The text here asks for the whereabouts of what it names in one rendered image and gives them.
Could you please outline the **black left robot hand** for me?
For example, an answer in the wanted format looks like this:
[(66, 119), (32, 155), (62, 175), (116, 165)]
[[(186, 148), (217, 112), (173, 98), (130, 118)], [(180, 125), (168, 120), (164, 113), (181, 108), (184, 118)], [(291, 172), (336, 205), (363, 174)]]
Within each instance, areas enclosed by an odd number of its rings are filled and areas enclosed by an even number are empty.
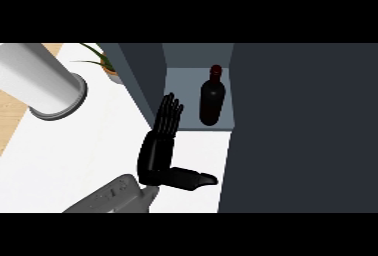
[(147, 186), (170, 186), (187, 191), (217, 185), (217, 178), (193, 170), (173, 167), (174, 138), (180, 123), (183, 104), (170, 93), (164, 96), (153, 128), (147, 132), (137, 158), (139, 182)]

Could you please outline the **dark red wine bottle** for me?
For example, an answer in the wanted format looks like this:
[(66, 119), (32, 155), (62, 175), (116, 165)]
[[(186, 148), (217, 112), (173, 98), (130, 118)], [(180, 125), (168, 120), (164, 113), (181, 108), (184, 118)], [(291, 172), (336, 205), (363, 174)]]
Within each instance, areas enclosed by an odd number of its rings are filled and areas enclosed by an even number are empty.
[(226, 89), (220, 81), (221, 66), (212, 65), (210, 68), (210, 79), (201, 86), (199, 97), (199, 120), (204, 125), (212, 126), (220, 118)]

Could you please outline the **grey cabinet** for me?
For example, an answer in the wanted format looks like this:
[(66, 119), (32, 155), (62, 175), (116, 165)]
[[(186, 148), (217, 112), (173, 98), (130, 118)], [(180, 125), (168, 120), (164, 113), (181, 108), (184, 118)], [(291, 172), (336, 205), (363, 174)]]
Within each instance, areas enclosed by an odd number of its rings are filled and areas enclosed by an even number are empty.
[[(162, 96), (173, 93), (184, 105), (180, 131), (233, 130), (232, 43), (100, 43), (100, 48), (149, 126), (153, 126)], [(218, 122), (207, 126), (199, 121), (199, 95), (214, 64), (223, 68), (220, 81), (226, 96)]]

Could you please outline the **dark grey cabinet door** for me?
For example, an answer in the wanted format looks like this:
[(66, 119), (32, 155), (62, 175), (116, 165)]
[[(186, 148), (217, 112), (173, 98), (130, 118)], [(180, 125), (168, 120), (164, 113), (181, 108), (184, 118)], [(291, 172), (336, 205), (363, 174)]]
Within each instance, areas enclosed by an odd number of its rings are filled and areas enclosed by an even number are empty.
[(223, 212), (378, 212), (378, 44), (239, 44)]

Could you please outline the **green potted plant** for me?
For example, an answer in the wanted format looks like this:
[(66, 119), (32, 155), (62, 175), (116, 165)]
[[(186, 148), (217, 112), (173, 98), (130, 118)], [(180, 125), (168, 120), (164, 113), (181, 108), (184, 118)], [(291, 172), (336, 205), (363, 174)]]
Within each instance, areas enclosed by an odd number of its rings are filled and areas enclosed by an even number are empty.
[(91, 64), (96, 64), (96, 65), (99, 65), (100, 67), (102, 67), (102, 69), (103, 69), (103, 71), (105, 71), (105, 73), (106, 73), (106, 75), (108, 75), (108, 78), (111, 79), (111, 81), (114, 82), (114, 83), (116, 83), (116, 84), (121, 84), (122, 83), (122, 81), (121, 81), (121, 78), (119, 78), (119, 76), (118, 76), (118, 73), (116, 73), (116, 71), (115, 71), (115, 69), (114, 69), (114, 66), (112, 66), (112, 64), (111, 64), (111, 61), (109, 61), (109, 59), (108, 59), (108, 56), (106, 56), (106, 54), (105, 53), (102, 53), (102, 52), (99, 52), (88, 44), (85, 44), (85, 43), (81, 43), (81, 46), (84, 46), (91, 52), (93, 52), (93, 54), (99, 57), (99, 61), (97, 62), (94, 62), (94, 61), (88, 61), (88, 60), (85, 60), (85, 63), (91, 63)]

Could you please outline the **white cylindrical container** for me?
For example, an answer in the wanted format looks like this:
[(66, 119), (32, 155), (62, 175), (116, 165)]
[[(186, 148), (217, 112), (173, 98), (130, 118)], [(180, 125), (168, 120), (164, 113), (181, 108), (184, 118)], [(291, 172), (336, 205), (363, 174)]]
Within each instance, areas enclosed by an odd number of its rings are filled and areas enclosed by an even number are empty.
[(41, 43), (0, 43), (0, 89), (46, 121), (69, 116), (87, 97), (87, 83)]

